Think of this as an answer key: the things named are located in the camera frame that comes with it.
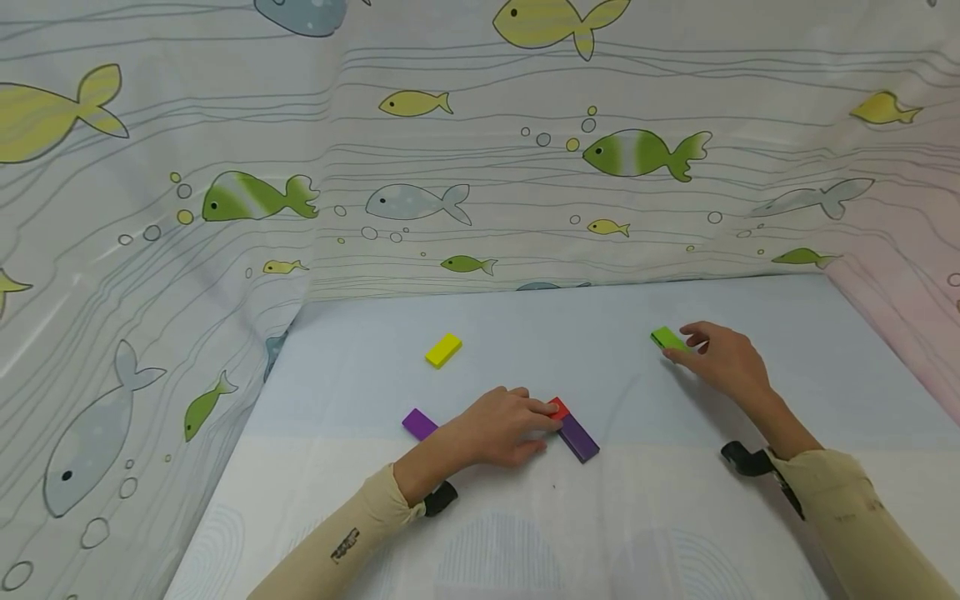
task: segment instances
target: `fish illustration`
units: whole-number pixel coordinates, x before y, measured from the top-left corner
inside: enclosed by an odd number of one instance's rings
[[[77,100],[31,85],[0,83],[0,163],[40,158],[66,139],[77,119],[100,133],[130,137],[120,119],[104,108],[120,85],[117,64],[84,75]]]
[[[310,202],[320,192],[311,189],[312,184],[306,175],[294,175],[287,180],[286,194],[281,194],[249,173],[226,171],[206,190],[203,216],[206,221],[259,220],[291,208],[304,219],[314,219],[317,209]]]
[[[770,262],[784,265],[817,265],[818,269],[825,269],[828,264],[839,256],[821,255],[810,248],[797,248],[774,258]]]
[[[493,258],[480,261],[473,256],[464,256],[463,254],[450,256],[447,260],[440,263],[442,267],[454,273],[470,273],[477,269],[483,269],[483,272],[489,276],[493,276],[494,264],[496,264],[496,260]]]
[[[913,123],[913,118],[922,108],[901,108],[897,94],[892,91],[879,91],[850,111],[850,115],[874,125],[887,123]]]
[[[7,294],[24,292],[34,287],[29,283],[20,283],[10,279],[3,269],[0,269],[0,319],[3,319],[3,309],[7,305]]]
[[[204,425],[206,418],[213,412],[213,407],[217,405],[220,396],[233,394],[237,389],[235,385],[227,381],[227,372],[221,372],[217,385],[206,394],[190,402],[190,405],[186,407],[186,413],[183,415],[184,440],[187,442],[193,440]]]
[[[434,96],[425,91],[412,89],[405,89],[387,96],[387,99],[380,103],[379,108],[394,117],[418,117],[433,112],[437,108],[453,114],[453,110],[450,110],[449,93],[444,92]]]
[[[581,283],[576,287],[589,287],[590,282]],[[531,290],[559,290],[560,286],[556,283],[547,283],[545,281],[535,281],[534,283],[525,283],[520,287],[516,288],[518,292],[528,292]]]
[[[623,130],[601,137],[584,150],[584,160],[594,169],[617,177],[637,177],[665,166],[673,179],[686,183],[690,160],[707,157],[704,148],[713,134],[694,133],[672,153],[658,135],[646,130]]]
[[[627,225],[618,225],[610,219],[597,219],[593,223],[589,224],[587,229],[593,233],[599,233],[600,235],[610,235],[611,233],[620,232],[625,236],[630,237],[629,223]]]
[[[510,0],[493,18],[493,28],[505,40],[533,50],[573,36],[583,60],[593,56],[593,31],[607,27],[630,6],[630,0],[606,0],[581,19],[569,0]]]
[[[293,262],[281,262],[279,260],[268,260],[266,264],[263,265],[264,273],[275,273],[286,275],[292,272],[294,269],[303,269],[304,271],[309,271],[304,267],[300,261],[295,260]]]
[[[127,440],[133,393],[167,373],[137,367],[136,353],[121,340],[113,358],[120,387],[94,400],[60,434],[43,478],[43,499],[53,517],[66,515],[100,483]]]
[[[834,221],[843,218],[847,209],[842,203],[853,200],[870,189],[875,180],[858,178],[843,180],[827,189],[805,187],[789,191],[769,203],[754,208],[747,214],[749,218],[780,215],[791,210],[800,210],[810,206],[820,206],[824,213]]]
[[[276,358],[283,349],[283,343],[287,341],[287,333],[289,333],[289,331],[284,331],[283,335],[278,335],[274,338],[267,338],[267,368],[263,372],[264,383],[267,382],[267,377],[270,376],[270,372],[274,369],[274,363],[276,363]]]
[[[466,212],[457,205],[466,200],[469,193],[470,186],[466,183],[450,187],[442,198],[422,187],[395,183],[373,192],[367,200],[367,212],[384,219],[411,221],[445,210],[446,214],[464,225],[473,225]]]
[[[347,0],[253,0],[253,7],[288,32],[307,37],[332,36],[347,16]]]

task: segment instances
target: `right hand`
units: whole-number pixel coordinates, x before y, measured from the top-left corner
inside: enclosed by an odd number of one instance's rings
[[[663,355],[729,396],[750,416],[782,400],[770,387],[766,365],[750,338],[727,327],[699,321],[680,328],[695,351],[667,348]]]

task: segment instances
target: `green and white fish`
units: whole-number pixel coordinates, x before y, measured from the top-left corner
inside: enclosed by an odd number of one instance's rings
[[[783,265],[817,265],[818,269],[825,269],[828,264],[837,258],[839,258],[839,256],[818,254],[810,248],[797,248],[781,254],[770,262]]]
[[[690,170],[689,161],[707,157],[704,144],[712,137],[710,132],[694,133],[671,153],[656,133],[623,130],[598,139],[584,150],[583,157],[594,169],[607,175],[638,177],[665,166],[673,179],[686,183],[690,181],[686,173]]]
[[[186,407],[186,414],[183,416],[183,438],[189,442],[197,435],[203,426],[206,418],[213,412],[213,407],[217,405],[217,400],[224,394],[232,394],[237,391],[237,387],[227,381],[227,372],[220,373],[220,380],[217,385],[206,394],[190,402]]]
[[[473,256],[464,256],[460,254],[458,256],[450,256],[447,260],[440,263],[440,266],[448,271],[453,271],[454,273],[470,273],[472,271],[476,271],[477,269],[483,269],[484,273],[489,276],[493,276],[493,265],[495,263],[496,260],[493,258],[480,261]]]
[[[204,196],[204,220],[235,221],[263,219],[292,208],[304,219],[314,219],[317,209],[308,204],[320,196],[310,188],[312,181],[306,175],[294,175],[287,180],[287,192],[281,194],[264,180],[242,173],[226,171],[217,176]]]

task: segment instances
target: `bubble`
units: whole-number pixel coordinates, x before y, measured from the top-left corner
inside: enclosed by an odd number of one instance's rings
[[[151,225],[148,228],[143,230],[143,239],[148,242],[155,242],[160,239],[160,228],[156,225]]]
[[[120,484],[120,497],[126,500],[136,492],[136,477],[128,477]]]
[[[96,548],[110,537],[110,524],[102,516],[86,524],[84,536],[80,538],[80,546],[84,550]]]
[[[30,576],[34,574],[34,564],[30,561],[21,561],[10,567],[3,578],[3,590],[14,591],[27,583]]]

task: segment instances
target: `long sleeve shirt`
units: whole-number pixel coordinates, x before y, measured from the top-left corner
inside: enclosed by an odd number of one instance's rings
[[[903,533],[852,456],[771,455],[804,507],[851,600],[957,600],[958,595]],[[410,508],[388,465],[313,531],[251,593],[249,600],[336,600],[370,555],[423,515]]]

